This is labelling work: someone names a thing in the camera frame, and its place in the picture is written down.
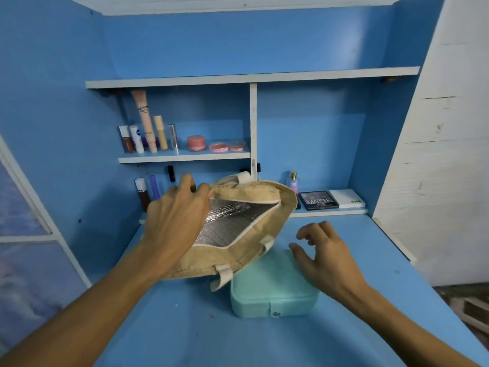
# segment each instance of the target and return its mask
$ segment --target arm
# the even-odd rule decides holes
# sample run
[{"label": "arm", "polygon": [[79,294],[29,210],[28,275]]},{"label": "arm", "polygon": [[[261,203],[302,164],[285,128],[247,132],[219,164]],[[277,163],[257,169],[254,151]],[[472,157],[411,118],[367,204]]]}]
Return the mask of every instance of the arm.
[{"label": "arm", "polygon": [[304,276],[372,327],[409,367],[478,366],[419,327],[370,287],[331,223],[302,227],[297,239],[304,238],[316,246],[314,260],[301,246],[290,244]]},{"label": "arm", "polygon": [[148,207],[141,242],[107,276],[25,338],[1,360],[8,366],[91,366],[153,284],[192,246],[209,212],[207,184],[180,179]]}]

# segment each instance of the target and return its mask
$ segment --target silver foil lining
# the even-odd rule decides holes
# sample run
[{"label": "silver foil lining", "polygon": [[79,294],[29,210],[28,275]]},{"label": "silver foil lining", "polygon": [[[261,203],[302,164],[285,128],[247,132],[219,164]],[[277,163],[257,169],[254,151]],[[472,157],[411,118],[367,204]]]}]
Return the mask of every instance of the silver foil lining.
[{"label": "silver foil lining", "polygon": [[228,247],[256,219],[277,203],[236,202],[211,199],[205,225],[194,244]]}]

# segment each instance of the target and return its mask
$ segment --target blue desk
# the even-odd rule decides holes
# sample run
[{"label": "blue desk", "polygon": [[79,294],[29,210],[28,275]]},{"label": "blue desk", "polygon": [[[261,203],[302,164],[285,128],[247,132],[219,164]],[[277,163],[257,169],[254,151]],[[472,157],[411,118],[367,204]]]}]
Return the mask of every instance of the blue desk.
[{"label": "blue desk", "polygon": [[[289,219],[278,248],[318,218]],[[367,215],[331,216],[367,281],[409,318],[482,366],[489,353]],[[136,233],[130,245],[142,234]],[[309,254],[313,247],[305,247]],[[141,299],[97,366],[402,366],[365,323],[321,295],[308,316],[237,318],[229,286],[210,278],[161,282]]]}]

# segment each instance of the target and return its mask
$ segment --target perfume bottle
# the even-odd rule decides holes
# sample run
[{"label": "perfume bottle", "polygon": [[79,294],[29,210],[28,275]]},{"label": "perfume bottle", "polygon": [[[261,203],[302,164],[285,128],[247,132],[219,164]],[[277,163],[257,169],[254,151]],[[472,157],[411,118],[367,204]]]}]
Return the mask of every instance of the perfume bottle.
[{"label": "perfume bottle", "polygon": [[297,171],[291,171],[290,176],[287,179],[287,187],[292,189],[296,194],[299,193],[299,178],[297,177]]}]

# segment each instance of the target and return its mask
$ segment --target mint green lunch box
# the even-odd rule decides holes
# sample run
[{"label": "mint green lunch box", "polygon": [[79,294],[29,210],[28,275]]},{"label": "mint green lunch box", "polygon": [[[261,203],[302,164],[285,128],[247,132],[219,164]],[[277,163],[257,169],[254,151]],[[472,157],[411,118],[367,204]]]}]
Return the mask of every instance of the mint green lunch box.
[{"label": "mint green lunch box", "polygon": [[308,314],[319,290],[302,276],[290,250],[273,248],[238,271],[231,281],[231,305],[241,318]]}]

